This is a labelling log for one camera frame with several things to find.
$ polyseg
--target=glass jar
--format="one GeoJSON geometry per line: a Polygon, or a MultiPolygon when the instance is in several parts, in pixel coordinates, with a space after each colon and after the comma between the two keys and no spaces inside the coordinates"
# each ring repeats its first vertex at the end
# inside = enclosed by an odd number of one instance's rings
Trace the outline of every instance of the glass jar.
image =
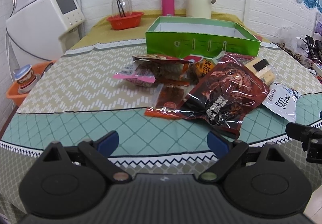
{"type": "Polygon", "coordinates": [[[124,17],[132,14],[132,5],[130,0],[112,0],[113,16],[124,17]]]}

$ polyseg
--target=gray screen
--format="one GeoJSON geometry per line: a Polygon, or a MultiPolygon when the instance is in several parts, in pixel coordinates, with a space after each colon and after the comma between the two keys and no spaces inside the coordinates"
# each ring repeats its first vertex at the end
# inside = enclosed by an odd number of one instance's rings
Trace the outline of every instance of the gray screen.
{"type": "Polygon", "coordinates": [[[76,10],[77,6],[74,0],[56,0],[62,14],[68,13],[70,11],[76,10]]]}

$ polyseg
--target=yellow tablecloth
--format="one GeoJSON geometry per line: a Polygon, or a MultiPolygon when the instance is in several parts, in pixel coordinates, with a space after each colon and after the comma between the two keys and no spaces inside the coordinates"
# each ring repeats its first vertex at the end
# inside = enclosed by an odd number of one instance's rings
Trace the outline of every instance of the yellow tablecloth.
{"type": "MultiPolygon", "coordinates": [[[[91,31],[82,38],[72,49],[77,49],[81,47],[86,47],[90,45],[95,45],[96,43],[108,43],[120,40],[132,40],[145,38],[146,30],[151,26],[151,24],[161,15],[160,11],[144,11],[144,16],[142,17],[141,23],[138,27],[116,31],[112,29],[110,23],[106,20],[107,16],[101,19],[97,24],[95,24],[91,31]]],[[[185,16],[185,10],[176,11],[176,16],[185,16]]],[[[224,20],[236,22],[242,27],[246,28],[249,32],[254,35],[259,35],[258,33],[250,30],[245,26],[245,24],[235,15],[229,13],[219,13],[213,12],[212,19],[224,20]]]]}

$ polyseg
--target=open cardboard box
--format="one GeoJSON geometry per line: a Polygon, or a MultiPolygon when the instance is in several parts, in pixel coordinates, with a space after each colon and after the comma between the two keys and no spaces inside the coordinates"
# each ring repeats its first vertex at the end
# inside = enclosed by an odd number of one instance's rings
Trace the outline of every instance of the open cardboard box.
{"type": "Polygon", "coordinates": [[[257,56],[260,41],[237,23],[192,17],[159,17],[146,31],[148,53],[213,58],[222,50],[257,56]]]}

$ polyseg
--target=beige patterned tablecloth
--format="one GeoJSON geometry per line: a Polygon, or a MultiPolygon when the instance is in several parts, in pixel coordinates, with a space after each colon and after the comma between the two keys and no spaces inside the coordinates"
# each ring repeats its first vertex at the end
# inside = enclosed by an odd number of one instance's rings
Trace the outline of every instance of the beige patterned tablecloth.
{"type": "MultiPolygon", "coordinates": [[[[146,53],[146,45],[119,45],[69,51],[37,83],[18,113],[62,113],[146,107],[153,88],[134,86],[112,76],[146,53]]],[[[282,50],[261,48],[259,56],[271,63],[277,81],[301,94],[322,92],[322,84],[282,50]]]]}

